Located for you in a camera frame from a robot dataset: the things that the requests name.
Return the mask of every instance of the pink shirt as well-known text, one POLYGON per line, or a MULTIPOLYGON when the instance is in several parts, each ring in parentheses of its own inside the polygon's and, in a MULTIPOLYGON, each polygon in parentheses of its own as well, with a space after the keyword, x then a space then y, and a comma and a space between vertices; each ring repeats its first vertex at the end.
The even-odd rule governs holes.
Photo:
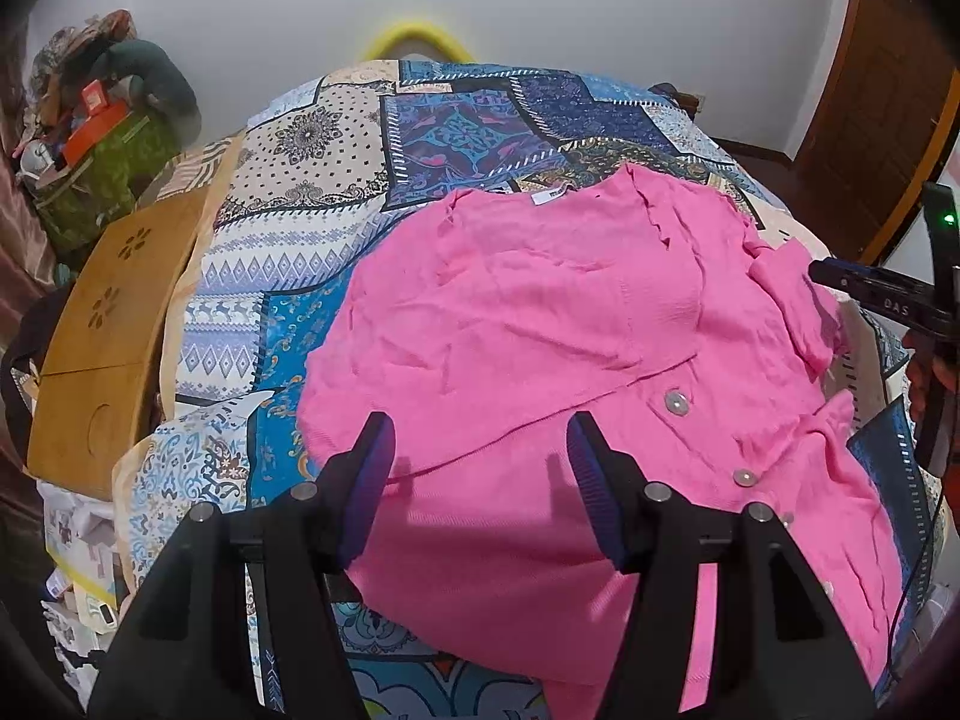
MULTIPOLYGON (((592 717, 637 578, 600 554, 566 459, 566 420, 585 409, 692 502, 792 514, 876 680, 901 567, 846 450, 850 394, 824 403, 840 324, 808 262, 726 196, 635 165, 546 205, 455 191, 405 220, 354 271, 296 415, 313 471, 370 410, 397 426, 349 572, 365 601, 435 647, 543 680, 556 720, 592 717)), ((715 571, 701 580, 685 709, 712 658, 715 571)))

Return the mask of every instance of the brown wooden door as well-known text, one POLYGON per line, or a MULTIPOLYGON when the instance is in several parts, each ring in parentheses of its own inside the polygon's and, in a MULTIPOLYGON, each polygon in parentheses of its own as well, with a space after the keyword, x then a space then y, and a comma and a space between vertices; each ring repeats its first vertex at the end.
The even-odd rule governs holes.
POLYGON ((838 256, 877 260, 916 203, 956 114, 954 64, 915 0, 851 0, 795 162, 838 256))

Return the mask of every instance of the wooden box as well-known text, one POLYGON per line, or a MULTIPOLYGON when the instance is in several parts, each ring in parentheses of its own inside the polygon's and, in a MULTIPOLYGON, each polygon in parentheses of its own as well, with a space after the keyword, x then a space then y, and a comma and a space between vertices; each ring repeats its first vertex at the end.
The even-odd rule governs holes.
POLYGON ((40 372, 27 470, 110 500, 114 463, 147 433, 167 304, 205 189, 114 221, 83 267, 40 372))

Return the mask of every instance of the black cable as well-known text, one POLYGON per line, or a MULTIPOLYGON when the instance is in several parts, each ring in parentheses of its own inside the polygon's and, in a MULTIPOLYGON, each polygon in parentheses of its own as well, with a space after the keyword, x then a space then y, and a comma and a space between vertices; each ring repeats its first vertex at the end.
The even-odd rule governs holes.
MULTIPOLYGON (((950 428, 950 450, 949 454, 952 455, 953 444, 957 438, 957 407, 960 406, 960 401, 957 400, 960 397, 960 364, 955 366, 956 369, 956 380, 953 385, 953 424, 950 428)), ((931 362, 930 376, 934 376, 931 362)), ((947 468, 949 469, 949 460, 947 460, 947 468)), ((947 492, 947 474, 944 473, 944 479, 940 480, 940 495, 937 496, 937 505, 933 507, 933 516, 930 517, 930 531, 926 534, 926 538, 923 540, 923 547, 920 548, 920 555, 917 556, 916 562, 914 562, 913 568, 910 569, 910 576, 907 577, 906 585, 904 586, 904 592, 901 594, 901 600, 896 604, 896 611, 894 612, 893 619, 890 622, 889 631, 887 634, 887 671, 890 672, 891 679, 895 683, 899 683, 901 676, 896 673, 894 669, 894 635, 896 635, 896 620, 899 620, 899 615, 901 615, 901 610, 904 609, 904 602, 906 597, 910 592, 910 587, 913 586, 913 581, 916 579, 917 571, 920 569, 920 564, 923 562, 923 558, 926 556, 926 551, 930 548, 930 544, 933 543, 933 533, 936 532, 937 527, 937 517, 940 516, 940 507, 944 504, 944 494, 947 492)))

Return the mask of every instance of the yellow tube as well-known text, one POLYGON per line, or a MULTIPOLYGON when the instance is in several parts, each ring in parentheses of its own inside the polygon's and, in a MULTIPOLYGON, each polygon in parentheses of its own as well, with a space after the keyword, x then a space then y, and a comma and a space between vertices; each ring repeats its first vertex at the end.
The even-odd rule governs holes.
POLYGON ((386 59, 387 54, 405 40, 419 40, 438 50, 450 62, 472 62, 473 57, 451 35, 426 22, 396 23, 376 37, 363 61, 386 59))

